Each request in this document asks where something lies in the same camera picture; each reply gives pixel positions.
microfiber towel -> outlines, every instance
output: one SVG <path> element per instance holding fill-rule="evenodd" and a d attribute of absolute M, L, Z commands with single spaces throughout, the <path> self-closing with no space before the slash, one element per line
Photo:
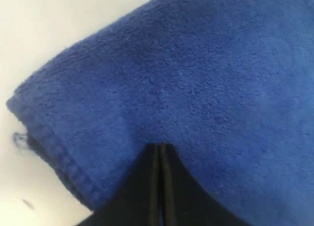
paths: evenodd
<path fill-rule="evenodd" d="M 9 109 L 91 209 L 147 143 L 257 226 L 314 222 L 314 0 L 152 0 L 66 49 Z"/>

white surface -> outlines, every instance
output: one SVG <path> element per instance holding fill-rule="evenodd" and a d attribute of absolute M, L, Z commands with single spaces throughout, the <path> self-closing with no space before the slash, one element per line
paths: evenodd
<path fill-rule="evenodd" d="M 12 133 L 25 129 L 5 102 L 58 52 L 146 1 L 0 0 L 1 226 L 72 226 L 90 214 L 46 163 L 14 146 Z"/>

towel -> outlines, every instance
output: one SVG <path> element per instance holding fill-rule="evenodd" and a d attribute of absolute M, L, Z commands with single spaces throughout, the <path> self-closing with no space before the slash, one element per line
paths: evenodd
<path fill-rule="evenodd" d="M 164 141 L 250 224 L 313 225 L 314 0 L 152 0 L 7 105 L 93 210 Z"/>

folded towel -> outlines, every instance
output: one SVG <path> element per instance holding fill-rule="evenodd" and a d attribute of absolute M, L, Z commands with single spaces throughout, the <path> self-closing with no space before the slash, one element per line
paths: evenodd
<path fill-rule="evenodd" d="M 8 101 L 69 189 L 108 202 L 147 143 L 257 226 L 314 222 L 314 0 L 152 0 Z"/>

white background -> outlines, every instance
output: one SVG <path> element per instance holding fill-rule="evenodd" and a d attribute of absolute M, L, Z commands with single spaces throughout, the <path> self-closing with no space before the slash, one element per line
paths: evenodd
<path fill-rule="evenodd" d="M 46 163 L 16 148 L 12 133 L 25 128 L 5 102 L 58 52 L 147 1 L 0 0 L 1 226 L 72 226 L 90 214 Z"/>

